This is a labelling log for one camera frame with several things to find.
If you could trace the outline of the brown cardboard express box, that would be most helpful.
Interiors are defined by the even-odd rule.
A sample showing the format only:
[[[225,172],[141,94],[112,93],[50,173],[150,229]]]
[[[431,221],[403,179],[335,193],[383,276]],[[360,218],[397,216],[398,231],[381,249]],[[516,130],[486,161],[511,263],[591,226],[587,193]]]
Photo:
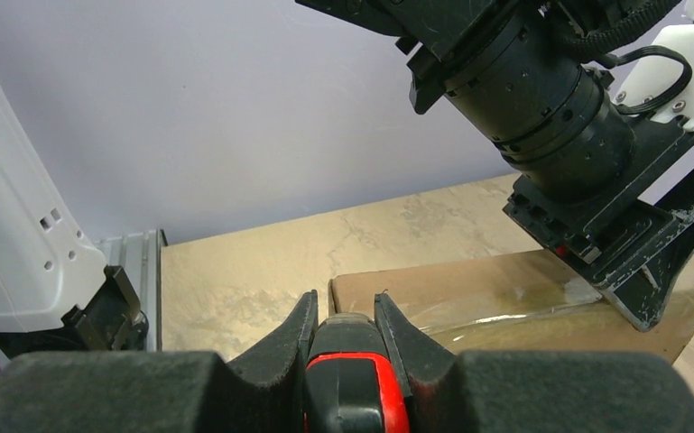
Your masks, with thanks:
[[[544,251],[340,275],[329,284],[329,310],[372,316],[380,293],[454,353],[632,351],[675,361],[694,336],[694,260],[680,274],[661,322],[645,333]]]

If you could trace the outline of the red utility knife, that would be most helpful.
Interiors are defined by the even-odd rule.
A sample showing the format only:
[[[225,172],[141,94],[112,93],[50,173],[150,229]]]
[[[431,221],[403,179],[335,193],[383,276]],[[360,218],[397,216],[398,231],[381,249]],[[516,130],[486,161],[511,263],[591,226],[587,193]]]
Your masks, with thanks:
[[[307,432],[411,430],[399,379],[375,322],[338,313],[318,327],[303,384]]]

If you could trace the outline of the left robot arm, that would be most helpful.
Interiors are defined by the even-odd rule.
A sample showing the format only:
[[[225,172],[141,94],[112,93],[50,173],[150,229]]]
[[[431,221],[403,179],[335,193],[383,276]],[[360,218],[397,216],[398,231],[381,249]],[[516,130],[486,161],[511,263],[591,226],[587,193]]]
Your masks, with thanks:
[[[519,172],[504,212],[646,332],[694,254],[694,1],[311,1],[394,37],[418,114],[446,98]]]

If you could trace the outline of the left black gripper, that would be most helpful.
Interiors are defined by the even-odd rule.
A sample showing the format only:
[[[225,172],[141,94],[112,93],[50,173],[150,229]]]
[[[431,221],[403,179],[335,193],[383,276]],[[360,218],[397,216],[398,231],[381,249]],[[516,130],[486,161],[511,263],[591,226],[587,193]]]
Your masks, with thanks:
[[[661,322],[694,254],[694,169],[655,204],[640,196],[694,148],[694,132],[684,129],[681,116],[666,124],[635,118],[633,124],[630,161],[597,194],[561,202],[522,176],[504,212],[636,330],[648,332]]]

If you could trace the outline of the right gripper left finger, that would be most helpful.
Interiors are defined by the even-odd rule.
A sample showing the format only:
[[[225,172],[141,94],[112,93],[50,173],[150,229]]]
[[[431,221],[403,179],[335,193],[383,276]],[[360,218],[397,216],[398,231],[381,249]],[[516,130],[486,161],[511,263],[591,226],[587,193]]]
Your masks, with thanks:
[[[213,352],[36,352],[0,373],[0,432],[300,432],[317,318],[303,295],[231,361]]]

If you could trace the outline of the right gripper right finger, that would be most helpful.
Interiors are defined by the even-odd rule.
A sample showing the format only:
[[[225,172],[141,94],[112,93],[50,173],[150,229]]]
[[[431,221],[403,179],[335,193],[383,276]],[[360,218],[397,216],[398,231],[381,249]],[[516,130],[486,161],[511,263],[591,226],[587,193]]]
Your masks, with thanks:
[[[414,432],[694,432],[694,393],[657,355],[453,354],[385,293],[375,297],[374,316]]]

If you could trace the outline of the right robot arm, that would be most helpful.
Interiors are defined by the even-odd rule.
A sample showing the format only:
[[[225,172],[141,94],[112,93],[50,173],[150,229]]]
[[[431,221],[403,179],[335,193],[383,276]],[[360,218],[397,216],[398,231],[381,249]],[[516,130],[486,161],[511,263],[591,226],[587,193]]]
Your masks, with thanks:
[[[688,22],[624,55],[672,1],[312,1],[393,36],[410,100],[445,97],[520,172],[505,213],[637,330],[657,325],[694,254]],[[82,233],[0,87],[0,432],[694,432],[694,394],[644,353],[451,353],[390,295],[318,318],[304,293],[226,362],[149,353],[120,266]]]

